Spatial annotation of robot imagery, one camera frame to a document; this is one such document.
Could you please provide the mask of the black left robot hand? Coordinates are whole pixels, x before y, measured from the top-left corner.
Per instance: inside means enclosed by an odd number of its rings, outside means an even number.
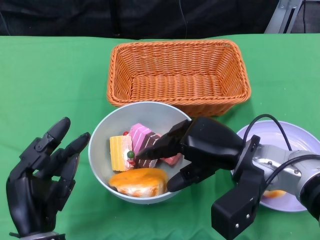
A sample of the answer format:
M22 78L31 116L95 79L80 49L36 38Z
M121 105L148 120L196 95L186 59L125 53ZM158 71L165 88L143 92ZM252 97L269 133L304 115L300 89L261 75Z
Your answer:
M62 211L76 184L80 153L91 135L83 133L59 148L71 125L68 117L55 123L43 137L35 138L20 155L6 181L10 216L19 240L64 240L55 232L56 216Z

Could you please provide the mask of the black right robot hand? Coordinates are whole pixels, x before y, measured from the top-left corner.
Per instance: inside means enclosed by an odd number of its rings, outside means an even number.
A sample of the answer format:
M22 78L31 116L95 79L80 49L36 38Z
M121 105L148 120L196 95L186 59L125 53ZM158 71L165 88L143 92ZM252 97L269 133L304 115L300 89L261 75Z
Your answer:
M242 138L229 127L209 117L197 117L174 125L153 146L141 150L136 159L182 154L190 163L168 180L166 188L172 193L207 179L219 169L235 169L243 149Z

